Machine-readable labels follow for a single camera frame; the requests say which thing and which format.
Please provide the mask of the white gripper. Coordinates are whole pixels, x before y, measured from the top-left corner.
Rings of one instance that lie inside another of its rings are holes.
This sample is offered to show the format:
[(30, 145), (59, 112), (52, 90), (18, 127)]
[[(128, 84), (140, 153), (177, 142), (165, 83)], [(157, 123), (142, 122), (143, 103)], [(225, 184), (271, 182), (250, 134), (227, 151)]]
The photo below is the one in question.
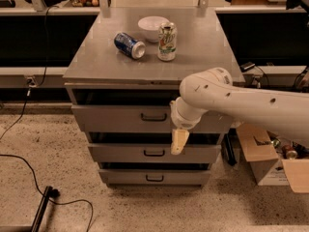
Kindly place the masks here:
[(171, 154), (179, 155), (187, 142), (189, 131), (196, 127), (206, 109), (196, 108), (186, 103), (183, 98), (176, 98), (170, 102), (171, 119), (176, 126), (172, 130)]

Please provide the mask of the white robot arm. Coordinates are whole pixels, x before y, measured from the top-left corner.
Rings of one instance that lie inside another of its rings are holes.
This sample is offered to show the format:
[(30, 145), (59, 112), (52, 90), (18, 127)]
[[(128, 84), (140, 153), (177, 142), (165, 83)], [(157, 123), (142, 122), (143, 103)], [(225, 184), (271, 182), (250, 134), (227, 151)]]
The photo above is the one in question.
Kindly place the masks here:
[(191, 74), (171, 101), (171, 119), (178, 129), (191, 130), (202, 116), (215, 111), (260, 126), (309, 147), (309, 95), (237, 87), (228, 71), (213, 68)]

